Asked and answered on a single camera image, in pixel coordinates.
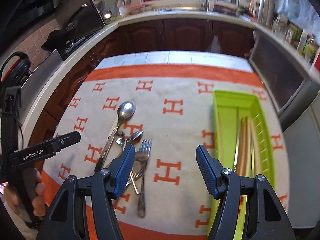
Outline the person's left hand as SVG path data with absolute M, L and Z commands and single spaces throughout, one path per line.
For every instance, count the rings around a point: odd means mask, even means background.
M 36 185 L 35 185 L 35 193 L 36 197 L 32 200 L 32 206 L 34 208 L 33 214 L 37 217 L 42 217 L 46 214 L 46 204 L 44 201 L 44 192 L 46 190 L 46 187 L 44 183 L 42 182 L 42 177 L 40 172 L 34 168 L 34 171 L 36 172 Z M 22 215 L 20 214 L 18 210 L 18 205 L 20 204 L 20 199 L 18 194 L 15 192 L 13 187 L 11 187 L 9 184 L 4 188 L 4 199 L 7 202 L 8 207 L 18 215 L 18 217 L 22 218 Z

